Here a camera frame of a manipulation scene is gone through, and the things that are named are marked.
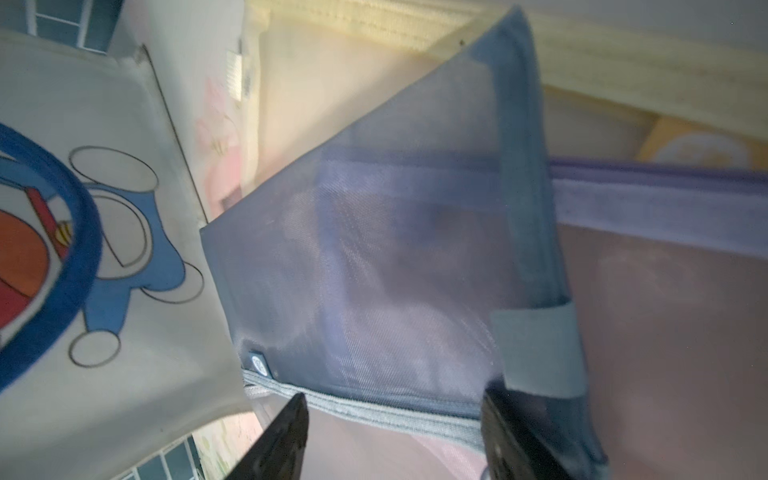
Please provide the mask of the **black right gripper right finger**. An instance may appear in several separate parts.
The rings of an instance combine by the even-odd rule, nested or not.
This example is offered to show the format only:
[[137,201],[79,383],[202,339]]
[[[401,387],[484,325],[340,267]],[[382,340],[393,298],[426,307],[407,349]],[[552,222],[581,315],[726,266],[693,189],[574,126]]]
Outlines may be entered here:
[[481,435],[489,479],[570,479],[564,467],[524,424],[508,395],[492,387],[483,394]]

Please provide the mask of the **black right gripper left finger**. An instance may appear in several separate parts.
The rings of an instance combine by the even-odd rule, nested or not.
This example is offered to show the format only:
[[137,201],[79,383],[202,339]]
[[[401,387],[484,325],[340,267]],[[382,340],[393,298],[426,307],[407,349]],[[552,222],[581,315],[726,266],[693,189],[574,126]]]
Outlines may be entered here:
[[226,480],[298,480],[309,430],[303,393],[295,394],[246,452]]

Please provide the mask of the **grey blue zipper pouch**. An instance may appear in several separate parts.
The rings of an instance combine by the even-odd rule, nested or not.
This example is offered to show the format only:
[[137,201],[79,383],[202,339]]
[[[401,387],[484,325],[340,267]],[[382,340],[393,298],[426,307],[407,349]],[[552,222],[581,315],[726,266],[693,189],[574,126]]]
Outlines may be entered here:
[[469,448],[494,387],[569,477],[607,478],[541,107],[516,8],[204,227],[248,381]]

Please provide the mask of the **pale purple mesh pouch back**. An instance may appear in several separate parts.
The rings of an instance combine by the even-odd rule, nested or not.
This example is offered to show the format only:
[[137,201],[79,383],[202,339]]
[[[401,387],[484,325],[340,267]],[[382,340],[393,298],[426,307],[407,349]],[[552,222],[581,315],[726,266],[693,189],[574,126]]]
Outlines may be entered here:
[[481,254],[442,277],[459,337],[493,343],[458,414],[417,435],[484,451],[487,388],[506,393],[570,479],[767,475],[767,176],[714,167],[483,157],[392,168],[371,189],[492,216]]

